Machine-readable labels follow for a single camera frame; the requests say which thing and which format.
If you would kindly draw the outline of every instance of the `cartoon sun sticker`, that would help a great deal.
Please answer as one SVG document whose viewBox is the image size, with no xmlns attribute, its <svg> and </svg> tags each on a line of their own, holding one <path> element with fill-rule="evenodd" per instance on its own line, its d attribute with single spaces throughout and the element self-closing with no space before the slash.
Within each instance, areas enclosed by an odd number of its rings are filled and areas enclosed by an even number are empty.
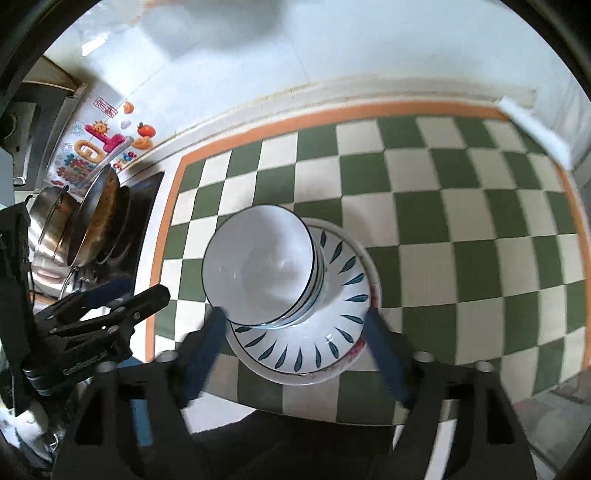
<svg viewBox="0 0 591 480">
<path fill-rule="evenodd" d="M 102 120 L 98 120 L 92 126 L 98 133 L 105 134 L 109 131 L 109 127 L 107 127 L 107 123 L 103 122 Z"/>
</svg>

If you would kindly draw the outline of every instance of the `orange tile border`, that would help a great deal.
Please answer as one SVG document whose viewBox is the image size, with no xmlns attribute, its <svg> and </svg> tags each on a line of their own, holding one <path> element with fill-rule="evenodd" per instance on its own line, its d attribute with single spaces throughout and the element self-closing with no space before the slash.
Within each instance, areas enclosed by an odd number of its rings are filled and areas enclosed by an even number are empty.
<svg viewBox="0 0 591 480">
<path fill-rule="evenodd" d="M 585 276 L 585 315 L 587 326 L 586 337 L 585 337 L 585 352 L 582 359 L 581 368 L 585 369 L 589 367 L 591 363 L 591 245 L 589 245 L 589 239 L 587 238 L 587 232 L 585 228 L 585 217 L 581 212 L 582 206 L 576 199 L 576 194 L 573 191 L 573 184 L 569 181 L 568 173 L 558 164 L 556 170 L 558 176 L 564 186 L 564 194 L 569 201 L 570 211 L 573 215 L 574 227 L 579 237 L 579 248 L 581 250 L 581 256 L 583 257 L 583 271 Z"/>
<path fill-rule="evenodd" d="M 152 263 L 152 272 L 150 275 L 150 286 L 156 285 L 160 280 L 164 258 L 164 244 L 166 243 L 166 236 L 173 215 L 178 190 L 187 165 L 213 157 L 214 155 L 239 147 L 240 145 L 264 140 L 266 138 L 277 137 L 278 135 L 284 135 L 304 128 L 318 127 L 320 125 L 336 124 L 364 118 L 394 115 L 453 115 L 482 119 L 508 120 L 508 118 L 495 107 L 476 106 L 462 102 L 407 100 L 401 102 L 355 105 L 334 110 L 326 110 L 323 112 L 308 113 L 306 115 L 288 118 L 273 124 L 255 127 L 244 133 L 213 141 L 210 144 L 183 156 L 178 165 L 170 189 L 170 194 L 166 201 L 166 207 L 164 208 L 160 229 L 158 230 L 154 261 Z M 152 315 L 148 318 L 146 324 L 145 356 L 147 362 L 154 358 L 154 326 L 155 317 Z"/>
</svg>

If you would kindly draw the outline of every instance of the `checkered tile floor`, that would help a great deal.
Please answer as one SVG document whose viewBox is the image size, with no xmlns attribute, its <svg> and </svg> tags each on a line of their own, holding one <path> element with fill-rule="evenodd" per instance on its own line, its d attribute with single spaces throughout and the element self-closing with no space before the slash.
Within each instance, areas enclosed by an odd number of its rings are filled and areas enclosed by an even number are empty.
<svg viewBox="0 0 591 480">
<path fill-rule="evenodd" d="M 343 226 L 379 271 L 392 330 L 444 362 L 489 360 L 512 401 L 580 369 L 583 264 L 555 166 L 527 134 L 496 120 L 395 116 L 304 129 L 186 169 L 161 282 L 156 350 L 200 328 L 201 284 L 216 228 L 249 205 L 276 203 Z M 369 352 L 310 387 L 269 382 L 228 345 L 210 393 L 295 416 L 390 424 L 404 413 Z"/>
</svg>

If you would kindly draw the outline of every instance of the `kitchen counter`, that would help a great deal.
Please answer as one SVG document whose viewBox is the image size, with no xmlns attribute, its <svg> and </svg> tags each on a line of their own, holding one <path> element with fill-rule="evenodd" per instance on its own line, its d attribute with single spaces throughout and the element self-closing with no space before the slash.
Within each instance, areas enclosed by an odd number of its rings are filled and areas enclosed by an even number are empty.
<svg viewBox="0 0 591 480">
<path fill-rule="evenodd" d="M 589 314 L 583 213 L 564 172 L 494 108 L 323 111 L 225 135 L 155 168 L 165 176 L 137 291 L 161 282 L 171 302 L 137 329 L 140 358 L 202 325 L 209 307 L 199 264 L 221 221 L 278 203 L 361 241 L 379 272 L 382 314 L 416 349 L 451 364 L 491 362 L 513 402 L 580 371 Z M 367 349 L 339 377 L 288 387 L 257 376 L 225 345 L 206 391 L 316 420 L 405 417 Z"/>
</svg>

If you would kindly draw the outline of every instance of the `white tile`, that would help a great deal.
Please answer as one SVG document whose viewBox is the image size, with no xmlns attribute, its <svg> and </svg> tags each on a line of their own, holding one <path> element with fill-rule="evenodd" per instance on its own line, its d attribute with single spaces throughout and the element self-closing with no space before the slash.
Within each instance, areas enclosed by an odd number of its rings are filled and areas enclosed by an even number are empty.
<svg viewBox="0 0 591 480">
<path fill-rule="evenodd" d="M 164 260 L 162 262 L 162 273 L 160 274 L 160 283 L 168 288 L 170 299 L 178 298 L 178 288 L 181 284 L 181 269 L 183 260 Z"/>
<path fill-rule="evenodd" d="M 540 288 L 531 237 L 500 238 L 496 240 L 496 249 L 499 254 L 504 297 Z"/>
<path fill-rule="evenodd" d="M 295 167 L 295 202 L 312 202 L 341 196 L 339 157 L 299 161 Z"/>
<path fill-rule="evenodd" d="M 554 215 L 542 190 L 517 190 L 531 236 L 556 235 Z"/>
<path fill-rule="evenodd" d="M 502 298 L 457 304 L 457 365 L 501 357 L 504 339 Z"/>
<path fill-rule="evenodd" d="M 374 360 L 374 356 L 371 354 L 371 350 L 368 346 L 365 346 L 363 351 L 355 359 L 355 362 L 347 370 L 351 370 L 352 372 L 377 372 L 379 368 Z"/>
<path fill-rule="evenodd" d="M 252 205 L 255 196 L 256 171 L 226 179 L 218 215 L 234 213 Z"/>
<path fill-rule="evenodd" d="M 384 152 L 393 192 L 439 190 L 433 159 L 426 148 L 400 148 Z"/>
<path fill-rule="evenodd" d="M 398 245 L 394 198 L 390 193 L 349 195 L 342 199 L 343 228 L 366 247 Z"/>
<path fill-rule="evenodd" d="M 270 138 L 262 143 L 259 170 L 296 163 L 297 132 L 283 137 Z"/>
<path fill-rule="evenodd" d="M 558 235 L 556 238 L 562 264 L 563 282 L 572 283 L 584 279 L 583 257 L 581 256 L 578 234 Z"/>
<path fill-rule="evenodd" d="M 509 122 L 502 120 L 484 120 L 497 147 L 509 152 L 527 152 L 523 140 Z"/>
<path fill-rule="evenodd" d="M 451 117 L 420 116 L 417 124 L 428 147 L 466 148 L 464 138 Z"/>
<path fill-rule="evenodd" d="M 205 185 L 211 185 L 217 183 L 226 178 L 228 172 L 228 165 L 230 163 L 230 155 L 232 151 L 224 152 L 215 157 L 208 158 L 203 166 L 201 173 L 201 180 L 199 180 L 199 186 L 204 187 Z"/>
<path fill-rule="evenodd" d="M 196 194 L 197 189 L 187 190 L 178 194 L 177 203 L 174 206 L 173 219 L 170 222 L 171 225 L 179 225 L 191 220 Z"/>
<path fill-rule="evenodd" d="M 558 176 L 558 171 L 554 162 L 546 155 L 537 153 L 528 154 L 530 162 L 534 167 L 535 173 L 540 179 L 542 188 L 551 192 L 563 192 L 564 187 L 562 181 Z"/>
<path fill-rule="evenodd" d="M 585 352 L 586 330 L 586 327 L 581 327 L 567 333 L 564 337 L 564 354 L 560 371 L 561 382 L 581 371 Z"/>
<path fill-rule="evenodd" d="M 254 408 L 226 400 L 219 395 L 201 392 L 195 400 L 189 402 L 187 408 L 181 410 L 181 413 L 189 433 L 193 434 L 217 429 L 229 423 L 236 423 L 254 411 Z"/>
<path fill-rule="evenodd" d="M 391 332 L 402 333 L 402 308 L 380 309 Z"/>
<path fill-rule="evenodd" d="M 204 390 L 218 397 L 238 399 L 238 358 L 220 353 L 209 372 Z"/>
<path fill-rule="evenodd" d="M 469 148 L 468 156 L 484 189 L 514 189 L 515 180 L 509 171 L 505 157 L 499 150 Z"/>
<path fill-rule="evenodd" d="M 175 350 L 174 340 L 160 335 L 154 335 L 154 356 L 168 350 Z"/>
<path fill-rule="evenodd" d="M 537 347 L 512 353 L 501 359 L 501 382 L 511 403 L 531 397 L 537 370 Z"/>
<path fill-rule="evenodd" d="M 301 419 L 336 421 L 339 377 L 315 385 L 283 387 L 283 415 Z"/>
<path fill-rule="evenodd" d="M 399 252 L 403 307 L 457 302 L 451 243 L 401 245 Z"/>
<path fill-rule="evenodd" d="M 177 300 L 174 341 L 182 342 L 188 333 L 201 330 L 205 320 L 205 302 Z"/>
<path fill-rule="evenodd" d="M 561 338 L 566 333 L 566 286 L 540 290 L 538 345 Z"/>
<path fill-rule="evenodd" d="M 377 120 L 363 120 L 336 126 L 339 155 L 381 152 L 384 150 Z"/>
<path fill-rule="evenodd" d="M 203 258 L 205 249 L 216 232 L 217 216 L 197 218 L 189 222 L 183 258 Z"/>
<path fill-rule="evenodd" d="M 442 190 L 441 195 L 452 242 L 496 237 L 484 190 L 447 189 Z"/>
</svg>

